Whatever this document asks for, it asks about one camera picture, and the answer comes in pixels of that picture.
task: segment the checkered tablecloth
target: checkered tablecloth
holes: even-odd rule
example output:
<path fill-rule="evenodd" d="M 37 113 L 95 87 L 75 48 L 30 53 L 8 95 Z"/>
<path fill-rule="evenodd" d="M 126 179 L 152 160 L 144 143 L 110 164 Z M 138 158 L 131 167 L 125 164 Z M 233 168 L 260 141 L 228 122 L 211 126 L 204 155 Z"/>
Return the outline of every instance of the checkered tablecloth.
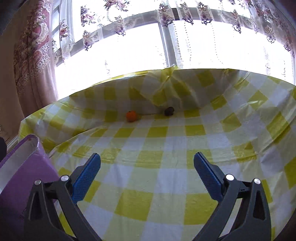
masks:
<path fill-rule="evenodd" d="M 169 106 L 175 113 L 165 117 Z M 140 120 L 126 122 L 129 110 Z M 36 134 L 60 175 L 100 154 L 102 167 L 78 205 L 106 241 L 191 241 L 217 205 L 193 167 L 198 151 L 238 180 L 262 180 L 274 238 L 296 207 L 295 115 L 296 88 L 285 81 L 171 67 L 55 102 L 24 119 L 19 137 Z"/>

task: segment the orange fruit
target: orange fruit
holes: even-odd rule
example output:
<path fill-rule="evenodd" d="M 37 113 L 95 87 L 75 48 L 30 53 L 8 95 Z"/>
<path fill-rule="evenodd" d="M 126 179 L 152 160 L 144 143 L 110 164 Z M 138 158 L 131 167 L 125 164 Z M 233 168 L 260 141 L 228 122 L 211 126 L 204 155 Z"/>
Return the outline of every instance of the orange fruit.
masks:
<path fill-rule="evenodd" d="M 129 111 L 126 113 L 126 119 L 128 122 L 134 122 L 138 119 L 137 113 L 135 111 Z"/>

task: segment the purple box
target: purple box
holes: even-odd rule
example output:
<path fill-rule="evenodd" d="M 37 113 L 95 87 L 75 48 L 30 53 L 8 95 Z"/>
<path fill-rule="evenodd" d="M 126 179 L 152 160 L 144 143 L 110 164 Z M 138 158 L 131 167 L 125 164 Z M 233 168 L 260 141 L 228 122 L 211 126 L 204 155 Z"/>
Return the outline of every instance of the purple box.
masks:
<path fill-rule="evenodd" d="M 39 138 L 30 134 L 0 162 L 0 240 L 23 239 L 25 208 L 37 179 L 53 182 L 59 176 Z"/>

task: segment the pink curtain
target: pink curtain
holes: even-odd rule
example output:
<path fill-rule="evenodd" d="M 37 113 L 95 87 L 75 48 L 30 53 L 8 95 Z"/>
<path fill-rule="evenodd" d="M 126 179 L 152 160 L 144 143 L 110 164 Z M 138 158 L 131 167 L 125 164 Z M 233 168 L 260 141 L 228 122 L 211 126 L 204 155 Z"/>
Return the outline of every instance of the pink curtain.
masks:
<path fill-rule="evenodd" d="M 57 100 L 51 43 L 52 0 L 38 0 L 14 48 L 14 74 L 25 117 Z"/>

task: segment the sheer curtain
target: sheer curtain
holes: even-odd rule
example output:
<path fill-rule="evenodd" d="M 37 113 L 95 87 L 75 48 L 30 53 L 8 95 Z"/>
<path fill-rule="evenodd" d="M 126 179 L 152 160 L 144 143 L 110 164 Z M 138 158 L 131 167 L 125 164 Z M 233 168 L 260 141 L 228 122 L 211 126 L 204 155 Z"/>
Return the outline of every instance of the sheer curtain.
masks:
<path fill-rule="evenodd" d="M 267 0 L 55 0 L 59 97 L 171 65 L 232 68 L 295 84 L 295 31 Z"/>

